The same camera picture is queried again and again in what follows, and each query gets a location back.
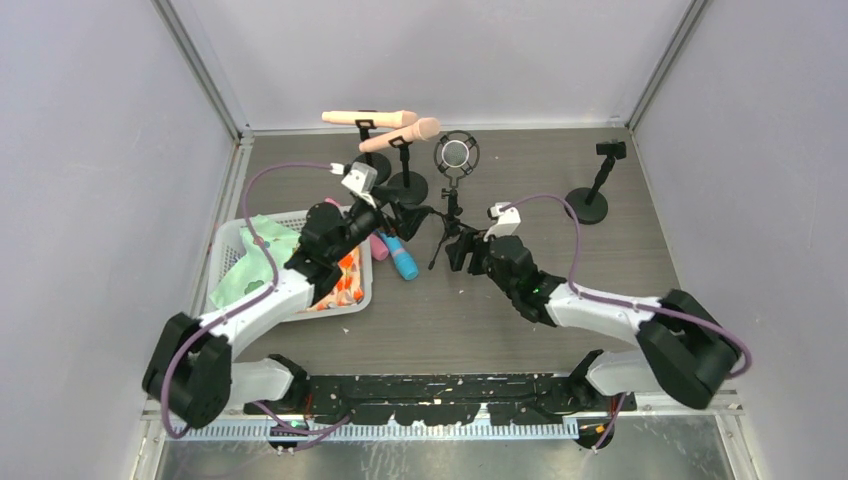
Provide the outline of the black tripod shock mount stand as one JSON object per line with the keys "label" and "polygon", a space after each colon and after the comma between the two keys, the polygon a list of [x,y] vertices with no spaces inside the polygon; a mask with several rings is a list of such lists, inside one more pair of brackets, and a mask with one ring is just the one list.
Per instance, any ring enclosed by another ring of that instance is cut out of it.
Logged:
{"label": "black tripod shock mount stand", "polygon": [[[466,165],[461,168],[448,168],[441,160],[441,151],[444,144],[449,140],[460,140],[467,144],[470,148],[470,157]],[[428,269],[432,270],[435,267],[436,259],[442,249],[443,244],[452,238],[460,237],[464,229],[468,226],[464,225],[459,216],[463,213],[463,208],[459,205],[458,187],[459,182],[469,176],[478,166],[480,160],[480,146],[477,139],[468,131],[451,130],[444,133],[437,141],[433,152],[433,162],[439,173],[441,173],[449,181],[449,186],[441,190],[441,198],[447,200],[447,212],[442,213],[434,210],[442,220],[443,234],[432,259],[428,264]]]}

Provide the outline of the blue toy microphone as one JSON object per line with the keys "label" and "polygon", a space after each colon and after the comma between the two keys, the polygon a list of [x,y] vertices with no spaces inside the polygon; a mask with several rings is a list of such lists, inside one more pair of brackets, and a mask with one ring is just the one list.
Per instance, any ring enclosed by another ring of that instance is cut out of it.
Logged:
{"label": "blue toy microphone", "polygon": [[385,233],[380,233],[380,237],[389,250],[397,272],[402,279],[406,281],[414,280],[419,275],[417,263],[413,257],[407,252],[402,241]]}

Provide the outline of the black round base clip stand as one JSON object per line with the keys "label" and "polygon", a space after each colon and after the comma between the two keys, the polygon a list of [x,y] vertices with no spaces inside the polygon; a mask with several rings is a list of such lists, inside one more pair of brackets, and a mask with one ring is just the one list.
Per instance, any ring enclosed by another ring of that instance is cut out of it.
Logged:
{"label": "black round base clip stand", "polygon": [[[369,140],[370,131],[377,128],[372,119],[357,119],[354,121],[354,124],[359,130],[361,142]],[[377,176],[375,183],[377,185],[385,183],[392,173],[390,160],[381,153],[361,153],[355,159],[355,162],[365,163],[376,170]]]}

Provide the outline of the beige microphone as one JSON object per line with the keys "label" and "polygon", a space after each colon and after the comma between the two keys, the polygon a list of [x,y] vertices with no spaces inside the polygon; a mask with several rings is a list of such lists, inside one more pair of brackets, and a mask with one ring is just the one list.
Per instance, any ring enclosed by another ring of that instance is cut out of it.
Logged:
{"label": "beige microphone", "polygon": [[399,110],[394,112],[380,111],[324,111],[321,119],[334,125],[355,126],[360,129],[400,129],[419,120],[415,112]]}
{"label": "beige microphone", "polygon": [[399,148],[416,141],[433,138],[441,131],[441,122],[434,117],[426,117],[414,123],[361,141],[358,148],[361,153],[373,153],[386,148]]}

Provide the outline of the black glitter microphone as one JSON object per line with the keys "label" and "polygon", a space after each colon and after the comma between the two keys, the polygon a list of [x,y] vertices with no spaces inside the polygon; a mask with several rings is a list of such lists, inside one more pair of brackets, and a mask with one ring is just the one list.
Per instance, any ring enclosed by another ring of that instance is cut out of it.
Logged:
{"label": "black glitter microphone", "polygon": [[470,148],[460,140],[447,141],[441,151],[441,160],[448,168],[461,168],[467,164]]}

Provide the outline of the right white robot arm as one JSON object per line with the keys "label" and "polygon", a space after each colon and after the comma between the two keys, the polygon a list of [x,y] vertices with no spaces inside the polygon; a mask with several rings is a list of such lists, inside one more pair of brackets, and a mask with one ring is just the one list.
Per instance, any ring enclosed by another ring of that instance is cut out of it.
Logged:
{"label": "right white robot arm", "polygon": [[685,291],[627,297],[581,287],[540,269],[516,236],[484,240],[467,233],[445,252],[452,271],[487,276],[532,323],[594,331],[634,345],[623,353],[593,351],[572,371],[578,385],[602,396],[662,390],[703,410],[743,355]]}

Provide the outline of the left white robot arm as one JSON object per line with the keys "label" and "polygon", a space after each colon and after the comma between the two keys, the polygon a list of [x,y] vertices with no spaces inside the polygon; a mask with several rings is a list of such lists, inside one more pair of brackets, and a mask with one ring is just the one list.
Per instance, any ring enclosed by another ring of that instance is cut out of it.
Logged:
{"label": "left white robot arm", "polygon": [[143,390],[160,403],[162,424],[172,438],[215,420],[234,391],[248,401],[285,396],[293,376],[287,366],[270,361],[235,364],[247,346],[277,324],[326,297],[341,277],[347,254],[376,230],[410,240],[433,213],[425,205],[356,200],[345,212],[320,202],[305,215],[299,245],[272,278],[247,296],[201,318],[177,313],[168,319],[142,379]]}

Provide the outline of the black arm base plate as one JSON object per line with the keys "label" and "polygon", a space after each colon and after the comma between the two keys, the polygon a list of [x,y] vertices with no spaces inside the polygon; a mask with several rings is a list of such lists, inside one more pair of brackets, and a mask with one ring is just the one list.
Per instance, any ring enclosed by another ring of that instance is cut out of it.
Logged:
{"label": "black arm base plate", "polygon": [[483,412],[495,426],[549,425],[583,413],[606,418],[618,405],[636,409],[632,394],[604,396],[581,377],[552,373],[309,375],[295,380],[283,399],[262,404],[279,416],[369,426],[468,425]]}

